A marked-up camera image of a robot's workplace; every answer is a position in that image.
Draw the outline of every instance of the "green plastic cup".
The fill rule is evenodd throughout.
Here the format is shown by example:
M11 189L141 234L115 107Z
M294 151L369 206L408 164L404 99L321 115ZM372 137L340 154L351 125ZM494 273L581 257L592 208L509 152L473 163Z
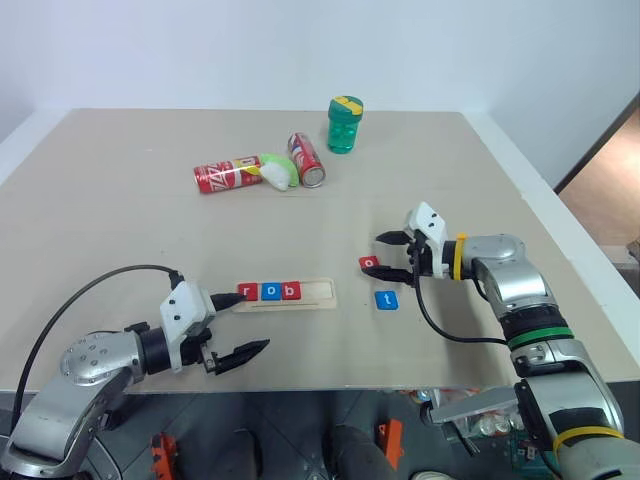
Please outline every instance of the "green plastic cup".
M348 95L335 97L329 104L329 138L334 153L349 153L356 143L358 124L362 120L362 100Z

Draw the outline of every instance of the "person's shoe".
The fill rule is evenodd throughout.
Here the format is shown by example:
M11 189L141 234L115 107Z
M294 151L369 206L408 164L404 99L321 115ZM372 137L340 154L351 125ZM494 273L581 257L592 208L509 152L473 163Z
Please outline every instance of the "person's shoe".
M413 474L411 480L455 480L455 478L440 472L418 472Z
M322 442L325 468L331 478L397 480L382 450L361 430L338 425Z
M238 478L256 480L262 475L262 450L258 437L250 430L240 429L219 452L212 476L216 480Z

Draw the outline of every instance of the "white tissue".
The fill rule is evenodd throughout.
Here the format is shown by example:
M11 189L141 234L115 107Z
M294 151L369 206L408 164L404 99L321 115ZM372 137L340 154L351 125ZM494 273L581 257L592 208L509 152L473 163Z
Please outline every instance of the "white tissue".
M289 171L275 162L269 162L260 167L260 175L281 192L287 190L291 181Z

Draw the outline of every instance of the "yellow ring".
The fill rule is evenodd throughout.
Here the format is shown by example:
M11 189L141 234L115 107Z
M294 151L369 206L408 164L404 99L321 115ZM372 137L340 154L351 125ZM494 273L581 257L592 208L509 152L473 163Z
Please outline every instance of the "yellow ring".
M553 453L555 454L564 442L582 435L608 435L610 437L624 438L619 431L609 427L579 427L562 432L553 441Z
M456 249L453 253L453 279L462 280L462 252L464 251L464 241L467 239L466 233L459 233L456 237Z

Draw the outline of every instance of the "blue block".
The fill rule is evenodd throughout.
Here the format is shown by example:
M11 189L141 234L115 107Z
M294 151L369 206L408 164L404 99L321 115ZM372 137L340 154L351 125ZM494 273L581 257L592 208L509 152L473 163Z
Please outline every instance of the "blue block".
M376 292L376 306L378 310L397 310L398 297L396 297L396 292Z
M262 300L282 300L282 287L279 283L263 283L260 298Z

